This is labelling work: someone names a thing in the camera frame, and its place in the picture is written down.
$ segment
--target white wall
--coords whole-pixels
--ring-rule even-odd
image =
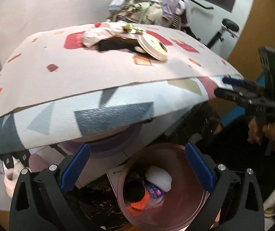
[[[28,36],[104,21],[112,0],[0,0],[1,66]]]
[[[204,6],[214,7],[213,10],[205,10],[195,3],[190,2],[192,5],[191,29],[193,33],[201,39],[202,43],[207,44],[221,28],[223,18],[228,18],[238,24],[240,31],[236,34],[240,36],[254,0],[236,0],[231,13],[210,2],[204,0],[197,1]],[[227,59],[235,47],[237,39],[232,38],[227,32],[224,34],[224,39],[225,41],[222,43],[218,41],[212,47],[212,51],[222,58]]]

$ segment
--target pile of clothes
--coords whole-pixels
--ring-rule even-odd
[[[111,21],[155,24],[167,28],[188,27],[191,19],[189,0],[113,0]]]
[[[161,206],[165,193],[172,188],[170,174],[157,166],[146,169],[136,164],[126,178],[123,194],[126,209],[133,217],[139,216],[143,210]]]

